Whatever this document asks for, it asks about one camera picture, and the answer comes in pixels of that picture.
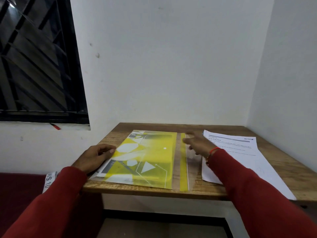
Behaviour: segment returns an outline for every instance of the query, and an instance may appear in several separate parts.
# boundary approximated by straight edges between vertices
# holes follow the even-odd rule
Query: black window grill
[[[70,0],[0,6],[0,120],[88,124]]]

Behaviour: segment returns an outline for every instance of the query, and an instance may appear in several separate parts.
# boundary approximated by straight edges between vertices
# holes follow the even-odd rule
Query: red sleeve
[[[61,237],[86,180],[81,170],[63,168],[50,188],[32,201],[2,238]]]
[[[302,210],[225,150],[216,151],[208,166],[224,184],[250,238],[317,237],[317,226]]]

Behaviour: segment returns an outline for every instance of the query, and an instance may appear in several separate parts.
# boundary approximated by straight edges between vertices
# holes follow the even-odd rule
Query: left hand
[[[88,174],[107,159],[110,159],[117,147],[110,144],[98,144],[90,146],[72,165]]]

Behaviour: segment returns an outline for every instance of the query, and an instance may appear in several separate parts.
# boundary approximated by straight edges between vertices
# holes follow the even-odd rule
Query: yellow plastic folder
[[[172,189],[177,133],[134,130],[98,173],[104,181]]]

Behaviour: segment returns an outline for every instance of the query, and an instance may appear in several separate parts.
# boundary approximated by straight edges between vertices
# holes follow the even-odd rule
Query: floor
[[[105,219],[97,238],[227,238],[220,226]]]

